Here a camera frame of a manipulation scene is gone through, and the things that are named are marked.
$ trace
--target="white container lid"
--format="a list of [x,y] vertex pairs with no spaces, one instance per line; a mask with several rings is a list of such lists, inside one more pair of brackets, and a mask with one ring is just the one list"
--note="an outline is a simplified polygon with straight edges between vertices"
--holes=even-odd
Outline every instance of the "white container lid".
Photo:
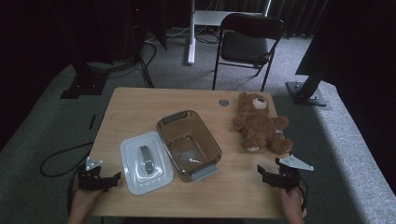
[[174,171],[157,132],[125,139],[120,145],[128,190],[141,195],[172,182]]

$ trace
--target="chair backrest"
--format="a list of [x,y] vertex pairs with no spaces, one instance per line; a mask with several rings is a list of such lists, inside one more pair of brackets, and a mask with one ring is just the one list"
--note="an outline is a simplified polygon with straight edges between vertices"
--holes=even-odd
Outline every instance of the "chair backrest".
[[276,18],[231,13],[222,20],[220,29],[251,37],[279,40],[284,34],[284,23]]

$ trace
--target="clear plastic container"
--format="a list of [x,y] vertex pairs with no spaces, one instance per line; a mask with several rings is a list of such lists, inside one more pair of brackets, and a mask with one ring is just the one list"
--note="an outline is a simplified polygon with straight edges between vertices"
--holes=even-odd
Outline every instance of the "clear plastic container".
[[167,116],[157,123],[157,131],[183,181],[216,172],[221,150],[197,113],[187,110]]

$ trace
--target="small round object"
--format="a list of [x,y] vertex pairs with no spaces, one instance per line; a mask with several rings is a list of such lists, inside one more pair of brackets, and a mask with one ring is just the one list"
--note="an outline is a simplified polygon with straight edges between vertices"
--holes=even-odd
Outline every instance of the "small round object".
[[221,106],[227,106],[229,104],[230,104],[230,102],[228,102],[228,100],[226,100],[226,99],[219,100],[219,105],[221,105]]

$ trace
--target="gray carpet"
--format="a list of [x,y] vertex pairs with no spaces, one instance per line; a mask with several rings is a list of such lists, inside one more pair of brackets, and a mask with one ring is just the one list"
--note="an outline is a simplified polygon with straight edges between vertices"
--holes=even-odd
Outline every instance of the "gray carpet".
[[[210,35],[201,38],[215,40]],[[302,172],[309,185],[305,221],[396,223],[394,195],[368,153],[336,88],[320,83],[319,89],[330,103],[330,109],[326,110],[295,105],[288,94],[285,82],[306,80],[294,73],[309,43],[310,39],[302,37],[283,38],[265,87],[265,91],[273,94],[278,115],[290,118],[285,135],[294,142],[292,153],[315,167],[314,172]],[[217,45],[197,42],[194,65],[186,64],[186,38],[170,39],[168,50],[157,43],[154,46],[158,52],[148,71],[155,88],[211,89]],[[146,45],[142,51],[143,59],[147,62],[153,52],[154,48]],[[99,63],[92,65],[105,67]],[[70,174],[44,177],[39,173],[40,163],[55,151],[94,141],[114,89],[145,87],[140,69],[137,66],[137,69],[114,72],[102,95],[80,96],[76,100],[60,99],[75,76],[71,66],[52,80],[29,117],[0,153],[0,223],[66,222],[65,190]],[[221,67],[217,90],[259,91],[262,73],[252,77],[253,70]],[[97,117],[93,124],[92,116]],[[63,154],[50,161],[45,169],[51,174],[61,173],[78,162],[89,149],[83,147]],[[360,182],[367,185],[367,181],[372,189],[360,186]],[[105,218],[105,223],[122,221],[122,217]],[[286,223],[285,219],[244,221],[251,224]],[[90,217],[89,223],[100,223],[100,218]]]

